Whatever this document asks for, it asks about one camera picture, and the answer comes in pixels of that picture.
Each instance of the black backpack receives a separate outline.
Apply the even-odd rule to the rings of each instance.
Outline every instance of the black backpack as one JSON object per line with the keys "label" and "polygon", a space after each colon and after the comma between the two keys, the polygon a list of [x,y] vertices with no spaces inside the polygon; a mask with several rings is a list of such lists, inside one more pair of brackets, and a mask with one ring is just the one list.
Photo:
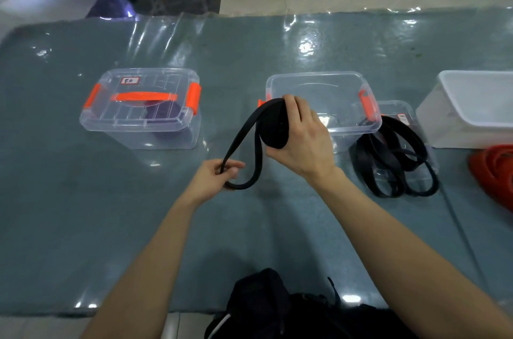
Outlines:
{"label": "black backpack", "polygon": [[416,338],[390,309],[344,306],[328,280],[335,291],[334,305],[322,295],[289,294],[272,269],[242,278],[226,311],[207,327],[205,339]]}

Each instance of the plastic table cover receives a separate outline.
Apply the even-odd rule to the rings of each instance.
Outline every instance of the plastic table cover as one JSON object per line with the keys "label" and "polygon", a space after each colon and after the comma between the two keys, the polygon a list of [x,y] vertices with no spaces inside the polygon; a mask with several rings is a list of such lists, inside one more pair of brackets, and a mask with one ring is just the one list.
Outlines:
{"label": "plastic table cover", "polygon": [[[511,70],[512,34],[509,9],[97,18],[16,29],[0,46],[0,313],[101,305],[197,166],[225,154],[269,76],[354,70],[377,100],[415,108],[442,70]],[[130,151],[80,126],[94,83],[121,67],[198,73],[195,149]],[[235,155],[248,164],[241,179],[253,167],[248,138]],[[437,154],[442,192],[377,202],[498,301],[511,297],[512,215],[478,191],[465,151]],[[337,162],[356,180],[346,154]],[[196,212],[170,310],[223,310],[234,282],[266,267],[291,292],[332,297],[330,276],[340,295],[385,305],[324,203],[269,159],[254,187]]]}

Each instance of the label sticker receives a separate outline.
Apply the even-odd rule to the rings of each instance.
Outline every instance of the label sticker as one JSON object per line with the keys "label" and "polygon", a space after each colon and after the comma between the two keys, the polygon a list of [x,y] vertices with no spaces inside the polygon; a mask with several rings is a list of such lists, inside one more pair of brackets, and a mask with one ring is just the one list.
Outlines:
{"label": "label sticker", "polygon": [[121,78],[121,83],[123,85],[134,85],[139,82],[139,79],[141,79],[140,76],[124,76]]}
{"label": "label sticker", "polygon": [[406,115],[404,113],[398,113],[397,117],[401,121],[401,123],[410,125],[410,122],[408,121],[408,118],[406,117]]}

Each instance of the coiled black strap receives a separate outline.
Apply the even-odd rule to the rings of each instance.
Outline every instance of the coiled black strap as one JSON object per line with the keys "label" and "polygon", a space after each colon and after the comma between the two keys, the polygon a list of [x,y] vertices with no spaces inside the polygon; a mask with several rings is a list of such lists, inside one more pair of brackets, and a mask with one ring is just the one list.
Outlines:
{"label": "coiled black strap", "polygon": [[226,167],[226,161],[240,146],[248,132],[255,127],[255,170],[249,181],[241,184],[225,182],[224,186],[229,189],[242,190],[251,187],[260,177],[262,172],[262,143],[274,148],[284,148],[288,141],[288,116],[285,100],[272,99],[259,106],[244,123],[235,136],[228,152],[221,164],[221,173]]}
{"label": "coiled black strap", "polygon": [[[369,190],[382,198],[396,198],[403,194],[428,197],[438,192],[440,182],[427,161],[427,149],[422,139],[399,120],[389,116],[382,116],[382,120],[383,123],[378,132],[386,144],[374,134],[362,135],[356,142],[354,167]],[[406,140],[413,151],[401,148],[398,136]],[[383,193],[376,183],[374,175],[376,163],[394,176],[393,180],[388,180],[391,188],[390,194]],[[429,170],[433,183],[426,191],[416,191],[408,185],[405,172],[412,172],[422,164],[425,164]]]}

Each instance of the person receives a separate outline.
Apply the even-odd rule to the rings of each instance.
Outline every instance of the person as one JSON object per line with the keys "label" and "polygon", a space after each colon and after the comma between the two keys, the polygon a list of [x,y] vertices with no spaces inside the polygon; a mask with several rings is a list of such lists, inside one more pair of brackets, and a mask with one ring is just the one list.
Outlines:
{"label": "person", "polygon": [[[307,101],[283,97],[289,139],[266,154],[302,176],[349,237],[389,307],[419,337],[512,338],[510,318],[470,280],[362,193],[335,165],[328,130]],[[90,338],[160,338],[190,222],[244,163],[205,161],[157,232],[83,333]]]}

